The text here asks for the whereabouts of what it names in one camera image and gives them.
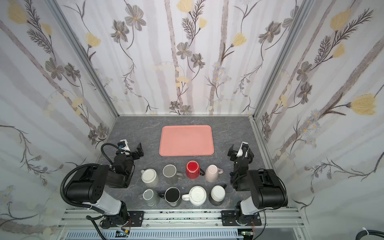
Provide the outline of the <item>cream upside-down mug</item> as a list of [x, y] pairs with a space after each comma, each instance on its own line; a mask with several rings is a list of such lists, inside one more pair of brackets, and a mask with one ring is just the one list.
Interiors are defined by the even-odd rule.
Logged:
[[141, 170], [141, 174], [141, 179], [147, 187], [153, 188], [159, 183], [159, 176], [154, 169]]

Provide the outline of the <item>dark mug white base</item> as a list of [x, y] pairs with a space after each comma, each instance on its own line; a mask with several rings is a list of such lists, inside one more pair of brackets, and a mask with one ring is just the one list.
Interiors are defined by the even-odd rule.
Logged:
[[220, 206], [226, 197], [227, 185], [216, 185], [212, 188], [209, 194], [209, 202], [214, 206]]

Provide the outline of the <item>grey upright mug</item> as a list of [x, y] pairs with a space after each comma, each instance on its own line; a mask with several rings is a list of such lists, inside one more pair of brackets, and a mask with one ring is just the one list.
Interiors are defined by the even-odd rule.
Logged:
[[178, 180], [184, 178], [183, 174], [179, 173], [177, 171], [176, 166], [174, 166], [172, 164], [166, 165], [163, 168], [163, 175], [166, 178], [166, 182], [169, 185], [175, 185], [178, 182]]

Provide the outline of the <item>small grey mug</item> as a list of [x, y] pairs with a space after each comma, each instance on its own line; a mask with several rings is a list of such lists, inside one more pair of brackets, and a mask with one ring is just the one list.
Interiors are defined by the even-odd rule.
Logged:
[[148, 207], [154, 208], [160, 202], [160, 196], [154, 189], [147, 189], [139, 195]]

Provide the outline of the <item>pink rectangular tray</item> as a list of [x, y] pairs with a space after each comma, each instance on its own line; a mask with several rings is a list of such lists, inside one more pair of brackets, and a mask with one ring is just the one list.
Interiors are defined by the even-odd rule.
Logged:
[[165, 126], [159, 154], [162, 157], [211, 156], [215, 152], [209, 125]]

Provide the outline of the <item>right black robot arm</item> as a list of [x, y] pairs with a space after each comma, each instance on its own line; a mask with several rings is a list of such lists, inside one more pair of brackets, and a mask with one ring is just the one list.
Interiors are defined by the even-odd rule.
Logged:
[[254, 154], [249, 144], [243, 142], [236, 151], [230, 147], [228, 157], [234, 162], [230, 184], [237, 192], [250, 192], [251, 196], [239, 201], [233, 211], [222, 211], [224, 227], [260, 226], [260, 212], [278, 210], [288, 205], [287, 190], [272, 169], [251, 170]]

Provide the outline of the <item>aluminium mounting rail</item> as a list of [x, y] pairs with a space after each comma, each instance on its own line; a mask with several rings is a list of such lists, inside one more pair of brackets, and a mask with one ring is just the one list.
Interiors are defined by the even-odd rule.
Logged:
[[297, 209], [267, 210], [243, 220], [237, 220], [233, 210], [143, 210], [130, 212], [126, 229], [176, 229], [176, 228], [304, 228]]

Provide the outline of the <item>pale pink mug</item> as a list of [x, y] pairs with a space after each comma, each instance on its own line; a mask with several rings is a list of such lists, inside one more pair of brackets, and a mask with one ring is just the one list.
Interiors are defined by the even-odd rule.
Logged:
[[205, 171], [205, 179], [210, 183], [214, 183], [218, 180], [219, 175], [224, 172], [223, 169], [218, 168], [216, 165], [210, 165]]

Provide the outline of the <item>white ribbed upside-down mug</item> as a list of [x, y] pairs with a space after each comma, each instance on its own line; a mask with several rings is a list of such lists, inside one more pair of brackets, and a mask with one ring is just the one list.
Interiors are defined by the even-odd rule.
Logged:
[[192, 187], [188, 194], [182, 195], [183, 201], [189, 201], [194, 206], [201, 206], [207, 199], [207, 192], [201, 186]]

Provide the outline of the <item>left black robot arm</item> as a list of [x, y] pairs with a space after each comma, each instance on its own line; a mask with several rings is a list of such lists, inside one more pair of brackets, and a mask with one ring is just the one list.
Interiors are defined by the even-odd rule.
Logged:
[[105, 187], [129, 187], [136, 168], [135, 161], [144, 156], [143, 147], [138, 144], [131, 150], [126, 140], [121, 140], [116, 145], [111, 144], [117, 150], [111, 160], [104, 151], [106, 146], [109, 143], [103, 144], [100, 150], [109, 163], [83, 164], [72, 169], [61, 182], [60, 195], [68, 205], [98, 212], [98, 217], [86, 217], [97, 231], [111, 227], [141, 227], [144, 213], [128, 211], [126, 203], [109, 195]]

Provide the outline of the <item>red mug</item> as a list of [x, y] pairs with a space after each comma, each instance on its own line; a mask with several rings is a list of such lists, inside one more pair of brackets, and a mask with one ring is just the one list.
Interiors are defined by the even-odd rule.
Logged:
[[189, 161], [186, 164], [186, 176], [191, 179], [197, 179], [199, 176], [204, 176], [205, 172], [201, 169], [200, 164], [196, 161]]

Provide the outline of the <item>black interior steel mug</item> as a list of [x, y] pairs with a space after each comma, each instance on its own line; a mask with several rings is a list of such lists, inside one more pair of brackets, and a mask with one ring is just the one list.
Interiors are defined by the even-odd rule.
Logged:
[[182, 195], [177, 187], [170, 187], [164, 193], [160, 193], [159, 197], [165, 199], [172, 208], [178, 207], [182, 202]]

